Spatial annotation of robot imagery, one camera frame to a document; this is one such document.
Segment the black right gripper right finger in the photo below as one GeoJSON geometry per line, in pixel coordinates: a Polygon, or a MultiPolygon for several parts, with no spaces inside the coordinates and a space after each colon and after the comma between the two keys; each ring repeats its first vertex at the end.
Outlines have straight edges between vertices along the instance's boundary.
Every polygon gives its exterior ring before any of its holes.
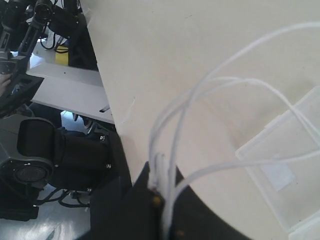
{"type": "Polygon", "coordinates": [[[171,240],[248,240],[212,211],[188,185],[174,203],[171,240]]]}

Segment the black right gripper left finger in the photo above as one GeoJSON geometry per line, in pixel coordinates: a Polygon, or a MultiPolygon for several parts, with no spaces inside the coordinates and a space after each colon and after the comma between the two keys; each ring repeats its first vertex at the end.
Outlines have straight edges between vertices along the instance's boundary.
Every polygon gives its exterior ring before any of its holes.
{"type": "Polygon", "coordinates": [[[147,188],[149,163],[146,162],[134,185],[123,192],[118,177],[90,199],[90,230],[79,240],[159,240],[160,207],[147,188]]]}

